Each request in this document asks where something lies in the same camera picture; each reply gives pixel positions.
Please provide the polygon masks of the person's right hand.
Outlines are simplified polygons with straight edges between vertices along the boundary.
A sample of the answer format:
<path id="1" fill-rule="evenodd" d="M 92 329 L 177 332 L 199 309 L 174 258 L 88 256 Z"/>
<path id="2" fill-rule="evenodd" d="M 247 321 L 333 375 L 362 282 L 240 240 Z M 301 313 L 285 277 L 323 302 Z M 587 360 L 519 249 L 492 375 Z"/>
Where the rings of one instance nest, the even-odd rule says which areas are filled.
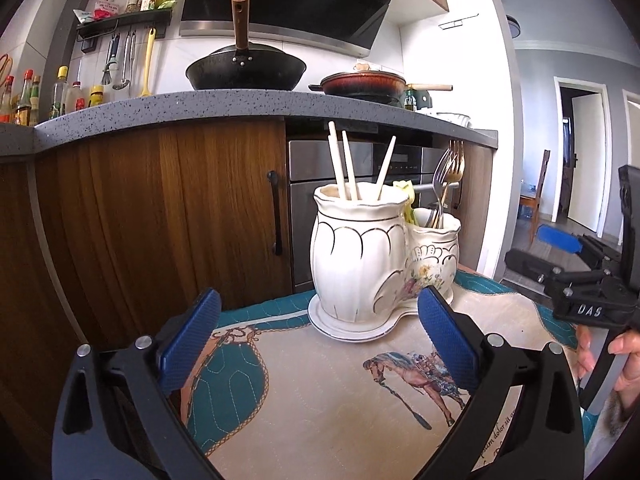
<path id="1" fill-rule="evenodd" d="M 578 325 L 576 328 L 577 347 L 577 369 L 578 377 L 583 378 L 585 374 L 592 372 L 596 365 L 590 347 L 591 335 L 587 326 Z M 625 413 L 633 412 L 639 404 L 639 351 L 640 337 L 635 330 L 617 336 L 609 345 L 608 352 L 616 356 L 626 356 L 623 370 L 616 380 L 614 390 L 620 397 L 620 405 Z"/>

